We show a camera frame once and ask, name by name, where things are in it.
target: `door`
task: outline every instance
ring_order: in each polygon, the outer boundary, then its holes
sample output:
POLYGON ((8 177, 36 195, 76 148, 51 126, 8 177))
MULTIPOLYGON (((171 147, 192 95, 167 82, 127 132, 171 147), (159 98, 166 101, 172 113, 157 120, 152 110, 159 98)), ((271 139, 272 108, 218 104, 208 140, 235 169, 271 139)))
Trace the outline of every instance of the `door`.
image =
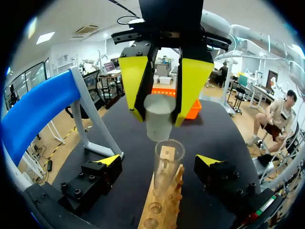
POLYGON ((275 81, 277 82, 277 73, 272 72, 272 71, 269 70, 266 88, 268 88, 270 90, 272 90, 272 88, 271 88, 271 81, 270 81, 272 79, 272 77, 275 77, 275 81))

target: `ceiling light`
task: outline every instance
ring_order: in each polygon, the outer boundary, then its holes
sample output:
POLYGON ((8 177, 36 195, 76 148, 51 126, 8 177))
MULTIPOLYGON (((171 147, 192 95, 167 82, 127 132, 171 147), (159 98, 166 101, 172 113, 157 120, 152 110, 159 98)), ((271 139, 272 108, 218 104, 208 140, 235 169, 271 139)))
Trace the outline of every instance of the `ceiling light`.
POLYGON ((37 17, 35 17, 30 23, 29 23, 29 28, 28 28, 28 39, 31 38, 31 36, 34 34, 36 30, 36 22, 37 22, 37 17))
POLYGON ((54 33, 55 33, 55 32, 49 32, 49 33, 46 33, 46 34, 44 34, 44 35, 41 35, 41 36, 38 38, 36 44, 40 44, 40 43, 43 43, 43 42, 48 41, 49 39, 51 39, 51 37, 54 35, 54 33))

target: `hole in wooden rack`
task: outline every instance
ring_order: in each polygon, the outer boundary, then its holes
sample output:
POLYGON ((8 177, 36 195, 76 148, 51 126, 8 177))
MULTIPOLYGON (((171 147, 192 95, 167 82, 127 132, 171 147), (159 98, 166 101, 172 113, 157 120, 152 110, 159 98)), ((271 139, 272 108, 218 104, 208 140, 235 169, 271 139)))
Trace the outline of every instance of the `hole in wooden rack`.
POLYGON ((159 223, 154 218, 149 218, 144 221, 144 227, 146 229, 156 229, 159 226, 159 223))
POLYGON ((158 202, 153 202, 148 206, 148 210, 150 213, 155 215, 160 214, 162 211, 162 205, 158 202))

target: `clear plastic cup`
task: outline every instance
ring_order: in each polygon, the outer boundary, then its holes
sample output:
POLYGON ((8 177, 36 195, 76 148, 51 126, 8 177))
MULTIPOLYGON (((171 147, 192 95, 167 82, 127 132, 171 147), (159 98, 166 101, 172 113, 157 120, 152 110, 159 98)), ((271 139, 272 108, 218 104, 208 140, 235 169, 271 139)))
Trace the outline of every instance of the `clear plastic cup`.
POLYGON ((183 145, 173 139, 159 142, 155 147, 153 193, 162 198, 170 187, 181 160, 184 157, 183 145))

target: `computer monitor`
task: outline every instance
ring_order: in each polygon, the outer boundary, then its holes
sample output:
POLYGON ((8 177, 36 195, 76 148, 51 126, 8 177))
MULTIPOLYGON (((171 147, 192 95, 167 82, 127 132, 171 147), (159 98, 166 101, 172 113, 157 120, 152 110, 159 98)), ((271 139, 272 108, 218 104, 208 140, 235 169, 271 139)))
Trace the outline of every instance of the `computer monitor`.
POLYGON ((115 70, 113 62, 105 63, 104 66, 107 72, 115 70))
POLYGON ((88 88, 88 91, 90 91, 92 89, 96 89, 96 77, 97 77, 98 73, 99 73, 99 70, 83 76, 83 79, 88 88))

